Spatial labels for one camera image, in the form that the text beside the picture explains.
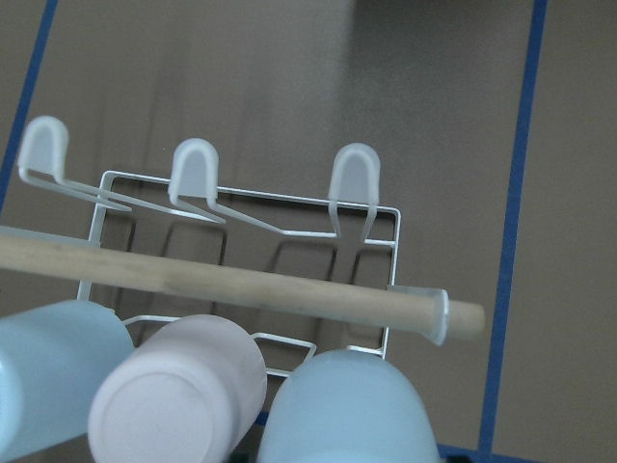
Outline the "light blue plastic cup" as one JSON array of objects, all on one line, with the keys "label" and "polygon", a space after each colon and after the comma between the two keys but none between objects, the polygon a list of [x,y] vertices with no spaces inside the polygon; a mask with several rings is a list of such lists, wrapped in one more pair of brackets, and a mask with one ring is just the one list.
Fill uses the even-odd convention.
[{"label": "light blue plastic cup", "polygon": [[259,462],[438,462],[423,402],[387,361],[351,350],[296,368],[272,402]]}]

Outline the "pink plastic cup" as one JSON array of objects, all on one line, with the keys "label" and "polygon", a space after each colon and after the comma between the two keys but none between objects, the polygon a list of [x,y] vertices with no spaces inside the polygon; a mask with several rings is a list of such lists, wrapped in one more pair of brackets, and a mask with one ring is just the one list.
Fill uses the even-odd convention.
[{"label": "pink plastic cup", "polygon": [[138,347],[98,389],[88,421],[97,462],[223,462],[266,397],[263,355],[236,323],[182,317]]}]

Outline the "pale blue plastic cup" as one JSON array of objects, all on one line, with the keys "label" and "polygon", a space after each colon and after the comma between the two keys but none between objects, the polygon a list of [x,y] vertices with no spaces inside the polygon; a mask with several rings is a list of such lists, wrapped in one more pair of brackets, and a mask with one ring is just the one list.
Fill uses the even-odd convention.
[{"label": "pale blue plastic cup", "polygon": [[2,317],[2,461],[84,434],[96,391],[133,350],[122,321],[91,301]]}]

